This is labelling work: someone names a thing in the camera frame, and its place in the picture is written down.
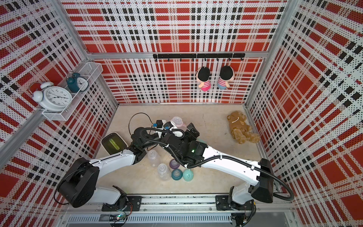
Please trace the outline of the clear baby bottle top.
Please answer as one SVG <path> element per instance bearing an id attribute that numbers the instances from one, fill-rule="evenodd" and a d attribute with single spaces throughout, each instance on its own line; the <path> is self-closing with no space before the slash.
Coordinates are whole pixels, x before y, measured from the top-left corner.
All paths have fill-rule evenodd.
<path id="1" fill-rule="evenodd" d="M 171 124 L 173 125 L 172 129 L 180 129 L 183 130 L 184 132 L 187 131 L 186 125 L 184 124 L 182 118 L 175 116 L 172 118 L 172 120 L 170 121 Z M 177 138 L 182 138 L 183 137 L 183 133 L 180 131 L 175 131 L 173 132 L 173 134 L 177 137 Z"/>

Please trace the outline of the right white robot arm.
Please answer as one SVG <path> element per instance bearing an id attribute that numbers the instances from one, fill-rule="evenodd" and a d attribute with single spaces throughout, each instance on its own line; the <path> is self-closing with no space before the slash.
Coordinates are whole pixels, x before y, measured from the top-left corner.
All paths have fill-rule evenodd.
<path id="1" fill-rule="evenodd" d="M 186 169 L 197 167 L 215 169 L 244 181 L 233 186 L 230 199 L 235 204 L 245 204 L 251 200 L 272 203 L 274 198 L 293 201 L 293 190 L 281 179 L 274 176 L 271 163 L 267 159 L 250 161 L 225 154 L 198 141 L 199 132 L 193 124 L 187 130 L 165 125 L 164 128 L 142 128 L 140 137 L 158 144 Z"/>

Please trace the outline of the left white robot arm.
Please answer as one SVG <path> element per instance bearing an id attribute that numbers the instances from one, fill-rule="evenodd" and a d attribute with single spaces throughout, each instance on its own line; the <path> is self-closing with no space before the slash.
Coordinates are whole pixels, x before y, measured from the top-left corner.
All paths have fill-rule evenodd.
<path id="1" fill-rule="evenodd" d="M 154 143 L 147 141 L 158 138 L 157 134 L 148 135 L 143 127 L 137 128 L 131 136 L 132 143 L 124 150 L 100 159 L 77 159 L 56 187 L 56 192 L 65 198 L 66 204 L 74 208 L 87 203 L 116 204 L 123 191 L 118 187 L 97 187 L 99 179 L 126 166 L 139 163 L 146 156 L 146 148 Z"/>

